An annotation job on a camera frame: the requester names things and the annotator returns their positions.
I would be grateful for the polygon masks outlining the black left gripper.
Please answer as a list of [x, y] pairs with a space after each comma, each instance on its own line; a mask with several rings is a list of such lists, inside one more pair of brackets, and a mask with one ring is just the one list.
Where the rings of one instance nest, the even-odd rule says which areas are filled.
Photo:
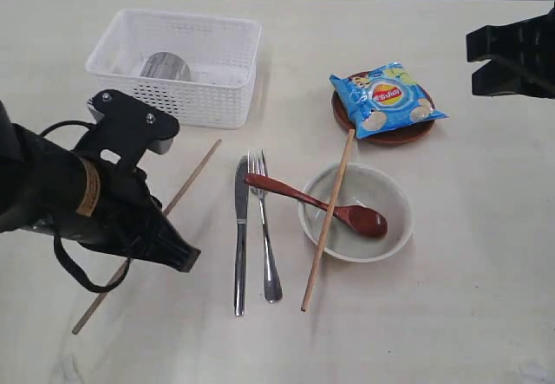
[[138, 167], [148, 150], [169, 150], [180, 131], [178, 121], [115, 89], [96, 94], [88, 106], [96, 123], [73, 152], [99, 173], [100, 197], [91, 216], [80, 218], [71, 238], [91, 251], [189, 272], [201, 251], [163, 214], [147, 187], [146, 173]]

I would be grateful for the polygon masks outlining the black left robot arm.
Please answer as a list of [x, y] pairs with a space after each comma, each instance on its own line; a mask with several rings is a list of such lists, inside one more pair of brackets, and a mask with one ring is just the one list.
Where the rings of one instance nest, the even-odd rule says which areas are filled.
[[[480, 95], [553, 97], [554, 16], [485, 26], [467, 36], [467, 58]], [[115, 89], [90, 100], [95, 121], [75, 148], [1, 118], [1, 229], [50, 235], [55, 257], [85, 289], [102, 293], [62, 246], [83, 247], [189, 271], [199, 250], [164, 216], [138, 164], [147, 151], [165, 153], [179, 133], [170, 114]]]

